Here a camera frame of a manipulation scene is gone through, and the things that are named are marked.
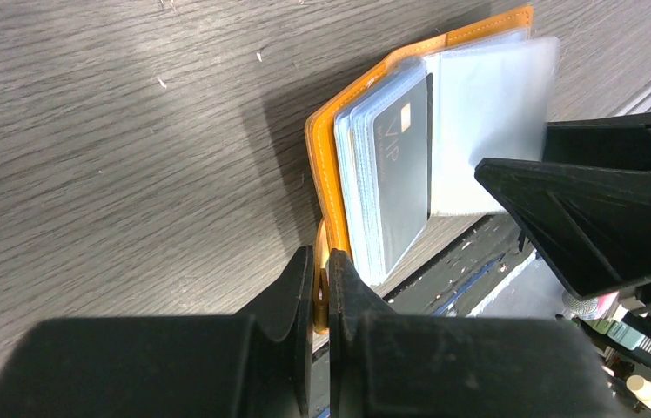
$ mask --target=black card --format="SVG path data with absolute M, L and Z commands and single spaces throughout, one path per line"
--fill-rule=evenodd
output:
M 388 273 L 428 218 L 428 81 L 422 79 L 374 119 L 379 209 Z

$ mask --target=orange leather cover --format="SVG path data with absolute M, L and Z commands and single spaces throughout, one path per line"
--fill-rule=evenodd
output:
M 333 120 L 336 113 L 361 96 L 372 83 L 382 79 L 390 68 L 403 58 L 427 55 L 447 47 L 490 37 L 507 30 L 530 27 L 533 22 L 533 12 L 531 6 L 520 7 L 498 16 L 489 17 L 475 24 L 452 30 L 443 35 L 399 48 L 351 83 L 307 119 L 305 124 L 307 153 L 310 159 L 312 179 L 318 193 L 320 210 L 323 212 L 321 222 L 325 222 L 327 236 L 327 243 L 320 239 L 316 246 L 328 245 L 328 249 L 336 248 L 352 255 L 346 226 L 346 210 L 344 209 L 344 200 L 341 194 L 339 162 L 335 137 L 333 136 Z M 325 264 L 326 261 L 327 257 L 321 260 L 319 264 Z

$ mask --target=gray wood surface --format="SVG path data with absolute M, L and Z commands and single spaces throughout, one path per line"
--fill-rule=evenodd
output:
M 388 51 L 521 3 L 0 1 L 0 367 L 49 317 L 241 307 L 313 241 L 305 118 Z M 562 41 L 553 118 L 651 78 L 651 0 L 532 3 Z M 433 221 L 380 292 L 471 221 Z

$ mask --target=wooden table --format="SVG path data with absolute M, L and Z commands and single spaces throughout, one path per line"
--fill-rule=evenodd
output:
M 232 312 L 319 219 L 305 118 L 403 44 L 521 1 L 0 2 L 0 367 L 59 315 Z M 651 78 L 651 0 L 536 3 L 553 119 Z M 437 219 L 387 292 L 472 224 Z

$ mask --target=black plastic part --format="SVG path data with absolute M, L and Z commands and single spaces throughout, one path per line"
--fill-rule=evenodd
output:
M 310 247 L 237 315 L 49 320 L 0 375 L 5 416 L 308 416 Z
M 651 113 L 550 124 L 543 162 L 488 158 L 475 177 L 575 297 L 651 303 Z
M 329 265 L 331 416 L 620 416 L 579 330 L 397 315 L 344 253 Z

